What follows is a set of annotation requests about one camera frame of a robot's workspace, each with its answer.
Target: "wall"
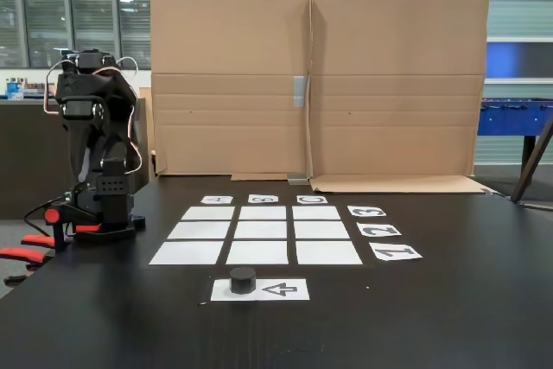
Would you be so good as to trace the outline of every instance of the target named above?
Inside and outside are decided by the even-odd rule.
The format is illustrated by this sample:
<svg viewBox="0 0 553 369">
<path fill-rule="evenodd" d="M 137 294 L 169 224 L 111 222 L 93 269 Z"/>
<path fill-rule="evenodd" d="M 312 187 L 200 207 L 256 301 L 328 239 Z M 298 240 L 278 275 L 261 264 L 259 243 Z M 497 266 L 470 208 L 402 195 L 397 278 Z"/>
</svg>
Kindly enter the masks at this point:
<svg viewBox="0 0 553 369">
<path fill-rule="evenodd" d="M 56 82 L 60 70 L 53 71 L 48 77 L 48 82 Z M 29 83 L 46 82 L 47 69 L 0 69 L 0 94 L 6 92 L 6 79 L 7 78 L 27 78 Z M 140 96 L 140 87 L 151 86 L 151 71 L 139 70 L 136 77 L 133 77 L 134 71 L 125 71 L 127 80 Z"/>
</svg>

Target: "glass window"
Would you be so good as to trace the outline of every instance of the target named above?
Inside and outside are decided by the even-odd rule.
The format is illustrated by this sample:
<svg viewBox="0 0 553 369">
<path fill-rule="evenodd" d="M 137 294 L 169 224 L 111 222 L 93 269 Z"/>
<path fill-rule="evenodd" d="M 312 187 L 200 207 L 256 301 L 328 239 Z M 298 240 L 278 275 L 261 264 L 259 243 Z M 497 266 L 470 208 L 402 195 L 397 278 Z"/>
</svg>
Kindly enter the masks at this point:
<svg viewBox="0 0 553 369">
<path fill-rule="evenodd" d="M 113 40 L 113 13 L 111 0 L 72 0 L 75 48 L 99 49 L 111 54 Z"/>
<path fill-rule="evenodd" d="M 0 0 L 0 67 L 22 67 L 16 0 Z"/>
<path fill-rule="evenodd" d="M 119 20 L 123 56 L 132 56 L 140 68 L 150 68 L 149 0 L 119 0 Z"/>
<path fill-rule="evenodd" d="M 67 49 L 63 0 L 25 0 L 27 43 L 32 67 L 51 67 Z"/>
</svg>

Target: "white paper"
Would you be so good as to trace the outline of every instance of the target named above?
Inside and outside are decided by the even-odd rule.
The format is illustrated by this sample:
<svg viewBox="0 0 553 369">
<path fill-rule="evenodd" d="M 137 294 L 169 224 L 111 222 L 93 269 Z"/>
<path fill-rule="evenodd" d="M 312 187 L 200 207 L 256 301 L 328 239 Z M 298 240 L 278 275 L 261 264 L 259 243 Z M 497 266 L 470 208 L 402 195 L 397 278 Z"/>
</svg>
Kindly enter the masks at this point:
<svg viewBox="0 0 553 369">
<path fill-rule="evenodd" d="M 167 239 L 225 239 L 230 221 L 179 222 Z"/>
<path fill-rule="evenodd" d="M 308 285 L 303 278 L 259 278 L 256 289 L 248 294 L 231 292 L 230 279 L 215 280 L 212 302 L 264 302 L 282 300 L 309 300 Z"/>
<path fill-rule="evenodd" d="M 336 207 L 292 207 L 294 219 L 338 219 Z"/>
<path fill-rule="evenodd" d="M 231 220 L 234 207 L 190 207 L 182 220 Z"/>
<path fill-rule="evenodd" d="M 361 217 L 386 216 L 384 211 L 379 207 L 347 207 L 347 208 L 349 209 L 349 212 L 353 216 L 361 216 Z"/>
<path fill-rule="evenodd" d="M 286 219 L 286 207 L 242 207 L 240 219 Z"/>
<path fill-rule="evenodd" d="M 206 265 L 217 263 L 223 241 L 166 242 L 150 265 Z"/>
<path fill-rule="evenodd" d="M 343 223 L 334 220 L 295 220 L 297 239 L 349 239 Z"/>
<path fill-rule="evenodd" d="M 396 261 L 399 259 L 415 259 L 423 257 L 409 245 L 376 244 L 373 242 L 370 242 L 369 245 L 371 246 L 376 258 L 384 261 Z"/>
<path fill-rule="evenodd" d="M 271 194 L 251 194 L 248 203 L 273 203 L 278 202 L 278 196 Z"/>
<path fill-rule="evenodd" d="M 317 196 L 316 194 L 309 194 L 298 196 L 297 201 L 298 203 L 302 203 L 303 205 L 314 205 L 317 203 L 327 203 L 327 198 L 325 198 L 324 196 Z"/>
<path fill-rule="evenodd" d="M 363 264 L 351 241 L 296 241 L 299 265 Z"/>
<path fill-rule="evenodd" d="M 228 205 L 232 202 L 232 196 L 204 196 L 201 203 L 206 205 Z"/>
<path fill-rule="evenodd" d="M 360 224 L 358 222 L 357 227 L 366 237 L 393 237 L 395 235 L 401 235 L 393 225 Z"/>
<path fill-rule="evenodd" d="M 287 264 L 286 241 L 233 241 L 227 264 Z"/>
<path fill-rule="evenodd" d="M 286 239 L 285 220 L 240 220 L 235 239 Z"/>
</svg>

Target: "black table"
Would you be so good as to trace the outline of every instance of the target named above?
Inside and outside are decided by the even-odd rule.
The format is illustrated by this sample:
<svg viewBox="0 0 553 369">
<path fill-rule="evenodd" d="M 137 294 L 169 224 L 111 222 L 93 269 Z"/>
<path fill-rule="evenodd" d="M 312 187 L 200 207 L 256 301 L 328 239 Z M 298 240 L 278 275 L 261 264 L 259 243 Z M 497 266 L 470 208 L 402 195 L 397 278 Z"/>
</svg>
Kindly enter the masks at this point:
<svg viewBox="0 0 553 369">
<path fill-rule="evenodd" d="M 260 278 L 306 278 L 310 300 L 210 302 L 213 278 L 232 268 L 224 259 L 148 263 L 187 208 L 212 194 L 237 206 L 278 195 L 292 239 L 290 207 L 312 192 L 228 177 L 150 183 L 136 197 L 147 218 L 136 240 L 72 245 L 0 301 L 2 366 L 551 366 L 553 231 L 532 211 L 497 195 L 328 194 L 364 265 L 258 265 Z M 375 242 L 412 245 L 423 258 L 377 260 L 347 204 L 382 208 L 403 236 Z"/>
</svg>

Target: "cardboard wall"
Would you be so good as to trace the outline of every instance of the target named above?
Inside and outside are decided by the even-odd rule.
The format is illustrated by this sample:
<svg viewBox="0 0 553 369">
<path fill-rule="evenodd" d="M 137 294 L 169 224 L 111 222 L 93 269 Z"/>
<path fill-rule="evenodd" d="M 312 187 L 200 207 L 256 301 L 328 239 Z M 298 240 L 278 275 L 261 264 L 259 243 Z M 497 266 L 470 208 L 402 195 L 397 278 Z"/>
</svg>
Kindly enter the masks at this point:
<svg viewBox="0 0 553 369">
<path fill-rule="evenodd" d="M 472 173 L 487 2 L 314 0 L 315 177 Z"/>
<path fill-rule="evenodd" d="M 305 170 L 305 0 L 152 0 L 157 160 L 169 175 Z"/>
<path fill-rule="evenodd" d="M 158 170 L 309 172 L 311 155 L 321 177 L 470 175 L 487 5 L 152 0 Z M 294 106 L 310 69 L 310 108 Z"/>
</svg>

